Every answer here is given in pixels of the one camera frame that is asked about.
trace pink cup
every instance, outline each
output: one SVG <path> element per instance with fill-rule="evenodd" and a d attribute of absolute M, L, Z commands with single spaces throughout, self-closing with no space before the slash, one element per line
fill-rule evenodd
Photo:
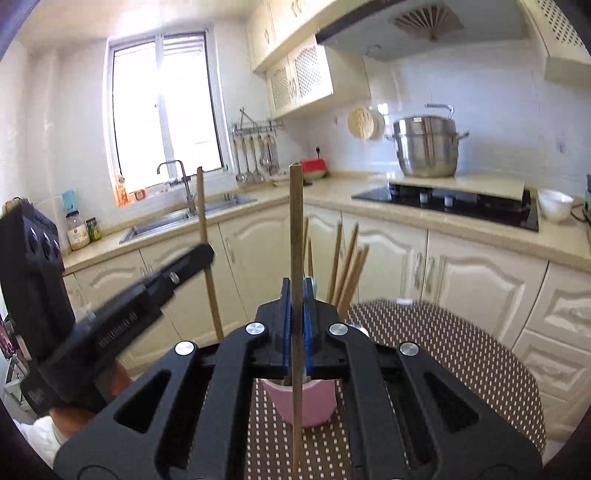
<path fill-rule="evenodd" d="M 265 379 L 261 379 L 261 383 L 284 422 L 293 424 L 291 387 L 282 387 Z M 335 381 L 312 380 L 304 384 L 301 409 L 304 428 L 315 427 L 329 421 L 336 410 Z"/>

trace gas stove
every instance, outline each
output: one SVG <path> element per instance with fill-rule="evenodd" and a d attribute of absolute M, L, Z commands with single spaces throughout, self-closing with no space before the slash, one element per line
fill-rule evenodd
<path fill-rule="evenodd" d="M 521 200 L 513 200 L 458 190 L 390 183 L 352 198 L 451 213 L 533 232 L 538 232 L 540 228 L 538 209 L 527 189 Z"/>

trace wooden stick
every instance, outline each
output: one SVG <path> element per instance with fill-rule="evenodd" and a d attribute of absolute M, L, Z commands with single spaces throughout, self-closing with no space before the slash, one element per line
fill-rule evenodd
<path fill-rule="evenodd" d="M 305 236 L 303 234 L 304 200 L 301 164 L 290 166 L 291 222 L 291 385 L 293 392 L 293 475 L 297 474 L 303 452 L 301 427 L 301 392 L 304 369 L 302 282 L 304 280 Z"/>
<path fill-rule="evenodd" d="M 308 276 L 314 278 L 314 261 L 312 259 L 312 239 L 308 239 Z"/>
<path fill-rule="evenodd" d="M 343 222 L 339 222 L 336 226 L 336 243 L 335 243 L 335 255 L 333 257 L 333 269 L 330 274 L 329 290 L 326 294 L 326 302 L 332 303 L 332 297 L 335 293 L 336 274 L 339 272 L 339 254 L 340 254 L 340 243 L 343 241 Z"/>
<path fill-rule="evenodd" d="M 359 251 L 357 257 L 355 258 L 353 270 L 347 279 L 347 283 L 343 289 L 343 294 L 340 298 L 339 307 L 337 308 L 337 311 L 339 312 L 339 320 L 341 322 L 344 321 L 347 311 L 349 310 L 349 306 L 351 305 L 351 300 L 353 300 L 353 294 L 355 293 L 355 288 L 357 288 L 357 283 L 359 283 L 359 278 L 363 272 L 363 266 L 365 265 L 368 254 L 369 245 L 366 245 L 363 250 Z"/>
<path fill-rule="evenodd" d="M 349 275 L 349 267 L 351 266 L 351 259 L 353 258 L 353 252 L 355 251 L 355 244 L 357 243 L 357 235 L 359 233 L 359 224 L 356 223 L 353 228 L 353 235 L 351 235 L 351 242 L 347 249 L 347 255 L 345 256 L 345 263 L 343 263 L 343 271 L 340 273 L 339 282 L 336 284 L 335 294 L 332 298 L 332 305 L 335 307 L 339 305 L 341 295 L 343 294 L 343 287 L 345 286 L 345 280 Z"/>
<path fill-rule="evenodd" d="M 199 215 L 199 230 L 201 232 L 201 243 L 207 241 L 207 219 L 205 217 L 205 193 L 203 188 L 203 168 L 197 169 L 197 214 Z M 209 307 L 212 311 L 213 328 L 216 331 L 217 341 L 223 342 L 224 334 L 222 328 L 222 319 L 220 310 L 217 306 L 216 287 L 213 284 L 213 274 L 211 268 L 205 269 L 205 285 L 207 286 L 207 296 L 209 298 Z"/>
<path fill-rule="evenodd" d="M 304 238 L 302 241 L 302 258 L 306 258 L 306 242 L 308 241 L 308 227 L 310 226 L 310 217 L 304 218 Z"/>

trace stainless steel sink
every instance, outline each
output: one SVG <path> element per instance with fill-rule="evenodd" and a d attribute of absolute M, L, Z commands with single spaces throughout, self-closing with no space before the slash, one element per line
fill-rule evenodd
<path fill-rule="evenodd" d="M 251 199 L 248 197 L 243 197 L 241 195 L 224 195 L 223 199 L 215 200 L 213 202 L 207 202 L 205 204 L 205 213 L 218 213 L 223 212 L 224 210 L 228 210 L 230 208 L 234 208 L 240 205 L 247 205 L 248 203 L 256 202 L 255 199 Z M 135 238 L 142 237 L 144 235 L 152 235 L 154 233 L 165 232 L 166 230 L 181 225 L 188 220 L 192 220 L 198 218 L 197 216 L 192 217 L 189 214 L 189 209 L 178 210 L 173 213 L 169 213 L 162 217 L 156 218 L 155 220 L 150 220 L 149 222 L 141 223 L 139 225 L 134 225 L 131 227 L 125 236 L 119 242 L 120 244 L 124 244 L 130 240 Z"/>

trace round table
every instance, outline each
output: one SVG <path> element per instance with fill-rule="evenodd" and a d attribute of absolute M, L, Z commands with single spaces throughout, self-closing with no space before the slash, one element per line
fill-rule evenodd
<path fill-rule="evenodd" d="M 377 343 L 413 341 L 446 367 L 543 453 L 544 416 L 533 375 L 483 330 L 429 303 L 377 300 L 353 305 L 345 323 L 361 324 Z M 246 480 L 351 479 L 343 392 L 336 383 L 337 410 L 330 422 L 304 430 L 304 460 L 291 467 L 291 427 L 257 381 L 251 404 Z"/>

